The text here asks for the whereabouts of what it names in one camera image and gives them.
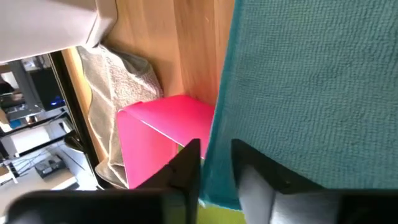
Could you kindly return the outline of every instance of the teal towel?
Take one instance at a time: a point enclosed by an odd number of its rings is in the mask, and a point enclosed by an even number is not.
[[[236,0],[201,198],[239,208],[233,138],[327,188],[398,188],[397,40],[396,0]]]

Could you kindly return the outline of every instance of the teal fabric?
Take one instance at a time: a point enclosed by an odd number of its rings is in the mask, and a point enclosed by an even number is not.
[[[236,0],[201,198],[239,209],[233,138],[324,187],[397,189],[397,40],[395,0]]]

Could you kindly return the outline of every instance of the gray fabric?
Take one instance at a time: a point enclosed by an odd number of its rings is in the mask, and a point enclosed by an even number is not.
[[[127,188],[116,113],[138,101],[160,98],[162,89],[152,66],[144,58],[107,49],[103,45],[77,49],[93,95],[88,120],[102,150],[108,154],[95,171],[113,185]]]

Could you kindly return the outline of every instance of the wood grain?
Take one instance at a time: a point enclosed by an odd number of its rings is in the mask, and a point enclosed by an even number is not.
[[[188,94],[215,105],[234,1],[116,0],[116,4],[118,21],[105,44],[148,59],[165,96]],[[75,50],[63,53],[74,58],[67,66],[86,119],[91,90]]]

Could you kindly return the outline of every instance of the beige towel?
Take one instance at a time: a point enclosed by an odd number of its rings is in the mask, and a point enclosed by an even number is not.
[[[116,113],[138,101],[162,97],[162,89],[152,66],[141,57],[103,45],[77,49],[93,95],[88,119],[101,147],[108,153],[108,158],[100,162],[95,171],[113,185],[127,188]]]

